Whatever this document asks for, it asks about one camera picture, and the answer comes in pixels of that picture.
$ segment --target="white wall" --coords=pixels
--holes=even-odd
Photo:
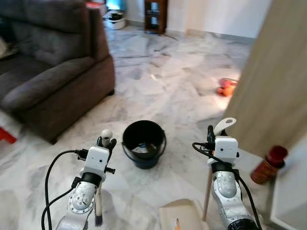
[[[128,19],[143,22],[143,0],[126,0]],[[256,38],[271,0],[169,0],[167,29]]]
[[[307,229],[307,136],[290,151],[275,181],[271,219],[289,230]]]
[[[144,0],[126,0],[127,19],[144,22]]]

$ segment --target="white marble tile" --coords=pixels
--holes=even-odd
[[[207,158],[191,144],[203,141],[207,126],[222,117],[229,98],[216,95],[222,77],[239,78],[249,54],[248,45],[207,34],[204,37],[176,37],[145,34],[136,27],[107,30],[110,52],[115,61],[115,95],[105,98],[68,128],[51,146],[3,113],[0,124],[19,140],[0,154],[0,229],[38,230],[44,208],[44,177],[47,166],[63,150],[89,148],[100,132],[109,128],[118,144],[102,185],[102,230],[159,230],[158,207],[181,198],[203,203],[208,173]],[[136,168],[123,153],[125,128],[134,121],[157,122],[167,136],[167,148],[152,169]],[[260,158],[242,154],[237,161],[242,177],[250,185],[256,206],[266,208],[268,187],[255,185],[249,172]],[[83,166],[73,154],[62,156],[49,180],[49,196],[54,198],[70,187]],[[52,223],[65,214],[67,198],[51,207]],[[208,223],[212,230],[223,229],[217,207],[210,201]],[[89,218],[94,227],[94,215]]]

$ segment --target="orange object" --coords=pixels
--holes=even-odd
[[[222,78],[219,81],[221,87],[217,88],[217,94],[227,97],[234,93],[238,81],[231,78]]]

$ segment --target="red cap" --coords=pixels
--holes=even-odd
[[[276,161],[281,161],[288,155],[288,150],[282,146],[275,145],[271,148],[269,155]]]

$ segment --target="sofa armrest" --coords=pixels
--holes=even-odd
[[[1,106],[11,112],[30,108],[63,87],[95,63],[91,57],[65,61],[10,91]]]
[[[91,27],[91,56],[101,61],[109,56],[109,48],[99,9],[89,8]]]

